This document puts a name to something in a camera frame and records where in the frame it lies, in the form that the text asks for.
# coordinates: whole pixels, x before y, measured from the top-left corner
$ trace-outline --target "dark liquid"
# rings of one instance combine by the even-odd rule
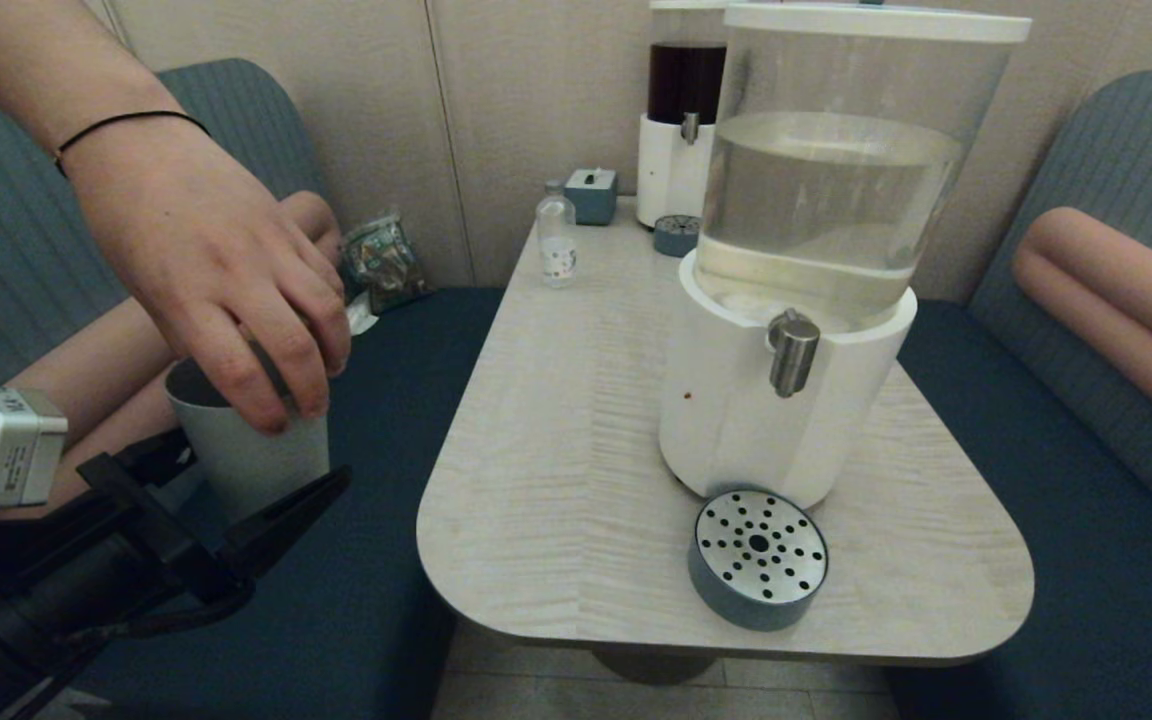
[[[727,46],[717,41],[658,41],[652,46],[647,118],[681,124],[682,114],[700,113],[702,124],[713,124],[726,59]]]

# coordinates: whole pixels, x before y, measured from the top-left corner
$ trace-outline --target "wall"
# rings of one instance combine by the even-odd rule
[[[150,67],[252,59],[305,115],[343,223],[404,211],[440,285],[503,285],[546,177],[636,187],[646,0],[88,0]],[[1078,101],[1152,68],[1152,0],[923,0],[1029,15],[915,288],[965,300]]]

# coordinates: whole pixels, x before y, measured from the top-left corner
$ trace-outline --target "cup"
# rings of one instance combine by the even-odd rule
[[[328,422],[302,418],[287,382],[259,346],[252,350],[287,404],[288,429],[279,437],[256,432],[220,395],[195,359],[182,359],[166,377],[166,389],[180,426],[207,482],[232,523],[250,518],[332,469]]]

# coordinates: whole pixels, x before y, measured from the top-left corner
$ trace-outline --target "white table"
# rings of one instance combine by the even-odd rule
[[[702,499],[657,445],[679,262],[632,200],[577,232],[562,290],[526,242],[420,501],[420,561],[454,609],[521,642],[892,665],[963,662],[1020,629],[1020,530],[900,366],[810,510],[829,577],[804,619],[755,632],[710,611],[685,563]]]

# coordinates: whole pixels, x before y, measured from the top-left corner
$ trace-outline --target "metal spout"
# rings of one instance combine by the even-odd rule
[[[772,387],[780,397],[789,397],[808,384],[820,328],[790,306],[767,325],[767,342],[776,351],[772,361]]]
[[[682,114],[681,131],[687,145],[695,145],[696,138],[700,137],[700,113]]]

